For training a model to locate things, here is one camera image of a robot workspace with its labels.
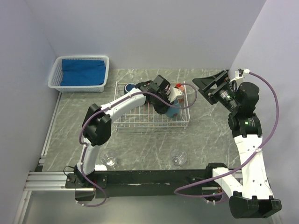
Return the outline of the light blue white mug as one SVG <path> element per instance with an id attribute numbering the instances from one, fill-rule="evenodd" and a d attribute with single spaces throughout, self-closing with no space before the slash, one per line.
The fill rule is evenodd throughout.
<path id="1" fill-rule="evenodd" d="M 173 101 L 172 104 L 174 107 L 169 107 L 167 112 L 165 113 L 165 115 L 168 118 L 175 118 L 180 114 L 180 103 L 179 101 L 176 99 L 175 101 Z"/>

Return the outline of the pink floral mug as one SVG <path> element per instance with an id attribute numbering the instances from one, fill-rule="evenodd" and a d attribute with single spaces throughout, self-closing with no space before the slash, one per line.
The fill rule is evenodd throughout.
<path id="1" fill-rule="evenodd" d="M 184 93 L 185 88 L 181 83 L 177 83 L 176 88 L 180 90 L 180 95 L 177 96 L 177 100 L 179 101 L 179 103 L 183 103 L 185 97 L 185 93 Z"/>

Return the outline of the dark blue mug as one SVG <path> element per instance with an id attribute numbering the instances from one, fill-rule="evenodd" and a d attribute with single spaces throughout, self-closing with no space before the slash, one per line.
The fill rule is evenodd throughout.
<path id="1" fill-rule="evenodd" d="M 129 93 L 133 88 L 135 88 L 135 84 L 134 83 L 128 83 L 124 86 L 123 90 L 124 93 L 127 94 Z"/>

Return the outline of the clear glass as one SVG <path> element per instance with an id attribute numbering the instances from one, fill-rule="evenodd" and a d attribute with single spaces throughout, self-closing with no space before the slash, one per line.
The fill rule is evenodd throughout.
<path id="1" fill-rule="evenodd" d="M 100 153 L 100 162 L 107 167 L 115 167 L 118 162 L 116 152 L 111 149 L 102 150 Z"/>
<path id="2" fill-rule="evenodd" d="M 170 159 L 174 166 L 182 166 L 187 161 L 187 153 L 180 149 L 173 149 L 170 153 Z"/>

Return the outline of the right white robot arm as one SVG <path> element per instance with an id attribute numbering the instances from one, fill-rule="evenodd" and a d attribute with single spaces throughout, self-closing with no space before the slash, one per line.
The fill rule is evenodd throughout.
<path id="1" fill-rule="evenodd" d="M 282 209 L 279 199 L 271 190 L 266 175 L 261 123 L 254 110 L 259 101 L 259 87 L 245 82 L 249 70 L 238 70 L 229 79 L 223 70 L 213 76 L 195 78 L 193 83 L 199 93 L 210 103 L 221 103 L 228 111 L 228 125 L 238 149 L 241 162 L 242 183 L 223 165 L 209 164 L 205 182 L 210 186 L 219 184 L 229 198 L 234 218 L 268 218 Z"/>

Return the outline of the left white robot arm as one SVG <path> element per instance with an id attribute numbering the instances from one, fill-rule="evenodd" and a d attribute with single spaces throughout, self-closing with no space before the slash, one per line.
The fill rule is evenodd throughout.
<path id="1" fill-rule="evenodd" d="M 93 183 L 96 156 L 100 146 L 111 137 L 112 123 L 125 113 L 151 103 L 159 114 L 165 114 L 171 105 L 169 95 L 171 84 L 161 75 L 153 81 L 137 83 L 122 97 L 98 106 L 92 104 L 85 115 L 79 134 L 79 143 L 83 146 L 79 162 L 74 166 L 78 184 L 87 188 Z"/>

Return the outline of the blue cloth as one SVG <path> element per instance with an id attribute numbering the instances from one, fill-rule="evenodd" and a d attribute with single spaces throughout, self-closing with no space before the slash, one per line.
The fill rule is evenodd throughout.
<path id="1" fill-rule="evenodd" d="M 94 86 L 105 80 L 103 60 L 63 59 L 61 86 Z"/>

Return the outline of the black base beam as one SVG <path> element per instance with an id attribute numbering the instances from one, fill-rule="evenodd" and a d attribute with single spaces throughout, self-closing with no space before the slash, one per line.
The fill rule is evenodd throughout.
<path id="1" fill-rule="evenodd" d="M 175 189 L 207 178 L 204 169 L 95 171 L 91 183 L 67 175 L 65 187 L 76 191 L 79 201 L 120 196 L 172 196 Z"/>

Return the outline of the white plastic basket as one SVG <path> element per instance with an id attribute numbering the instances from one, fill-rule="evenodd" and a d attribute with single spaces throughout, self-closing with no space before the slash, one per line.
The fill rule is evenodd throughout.
<path id="1" fill-rule="evenodd" d="M 76 55 L 58 57 L 48 87 L 61 93 L 103 92 L 109 73 L 109 57 Z"/>

